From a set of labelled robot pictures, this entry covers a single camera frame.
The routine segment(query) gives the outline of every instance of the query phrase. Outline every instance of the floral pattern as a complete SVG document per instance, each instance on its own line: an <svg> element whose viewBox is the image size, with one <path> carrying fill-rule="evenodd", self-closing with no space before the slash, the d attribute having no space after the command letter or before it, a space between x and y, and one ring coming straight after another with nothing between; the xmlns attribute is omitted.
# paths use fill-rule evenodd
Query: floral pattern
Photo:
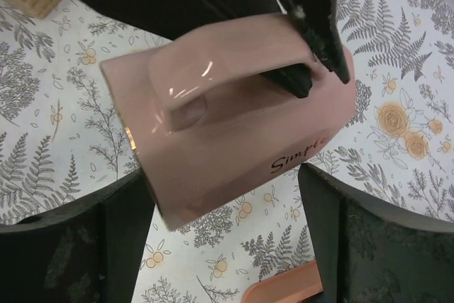
<svg viewBox="0 0 454 303"><path fill-rule="evenodd" d="M310 162L454 222L454 9L443 0L338 0L336 20L355 61L356 111ZM77 0L62 0L44 21L0 2L1 224L138 167L98 63L165 43ZM352 234L367 230L348 223ZM377 246L369 238L355 247L369 258ZM292 170L174 233L155 212L133 303L239 302L253 283L313 258ZM382 278L387 290L371 290L384 302L399 283L390 272Z"/></svg>

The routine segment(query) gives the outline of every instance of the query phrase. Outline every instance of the pink handle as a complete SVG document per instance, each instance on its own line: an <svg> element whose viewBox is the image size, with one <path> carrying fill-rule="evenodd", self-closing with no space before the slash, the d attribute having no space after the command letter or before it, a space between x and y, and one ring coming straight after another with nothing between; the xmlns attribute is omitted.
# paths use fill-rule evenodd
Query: pink handle
<svg viewBox="0 0 454 303"><path fill-rule="evenodd" d="M265 14L198 28L156 53L149 64L155 96L170 129L198 121L203 94L227 82L280 67L319 64L284 14Z"/></svg>

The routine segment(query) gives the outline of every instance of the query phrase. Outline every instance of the white tablecloth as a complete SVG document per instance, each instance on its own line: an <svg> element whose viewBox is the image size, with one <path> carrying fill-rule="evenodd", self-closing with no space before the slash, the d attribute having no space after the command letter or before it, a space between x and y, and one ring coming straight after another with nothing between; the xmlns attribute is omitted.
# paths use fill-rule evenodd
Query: white tablecloth
<svg viewBox="0 0 454 303"><path fill-rule="evenodd" d="M355 117L312 163L454 221L454 11L443 0L339 0ZM44 21L0 3L0 222L70 202L137 167L98 61L166 43L62 0ZM239 302L313 259L297 170L170 233L155 212L133 303Z"/></svg>

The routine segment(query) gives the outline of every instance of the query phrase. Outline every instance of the table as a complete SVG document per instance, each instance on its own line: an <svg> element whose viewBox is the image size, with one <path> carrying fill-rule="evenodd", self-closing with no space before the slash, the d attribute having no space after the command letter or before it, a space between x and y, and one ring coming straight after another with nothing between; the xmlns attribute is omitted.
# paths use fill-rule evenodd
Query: table
<svg viewBox="0 0 454 303"><path fill-rule="evenodd" d="M311 162L454 221L454 11L443 0L339 0L337 19L354 53L357 111ZM98 62L167 41L77 0L45 21L0 3L0 30L0 223L136 169ZM174 233L155 212L133 303L239 302L313 257L295 169Z"/></svg>

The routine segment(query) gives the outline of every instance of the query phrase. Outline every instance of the printed rose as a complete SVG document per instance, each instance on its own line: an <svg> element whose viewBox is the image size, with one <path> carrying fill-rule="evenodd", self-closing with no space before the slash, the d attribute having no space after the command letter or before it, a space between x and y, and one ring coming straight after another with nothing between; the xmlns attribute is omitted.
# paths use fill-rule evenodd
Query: printed rose
<svg viewBox="0 0 454 303"><path fill-rule="evenodd" d="M430 120L428 122L428 127L434 134L439 134L443 130L443 124L437 119Z"/></svg>
<svg viewBox="0 0 454 303"><path fill-rule="evenodd" d="M398 104L386 104L377 118L380 128L389 136L404 136L409 129L409 118Z"/></svg>
<svg viewBox="0 0 454 303"><path fill-rule="evenodd" d="M424 159L428 154L428 143L421 134L407 133L405 135L405 147L413 159Z"/></svg>

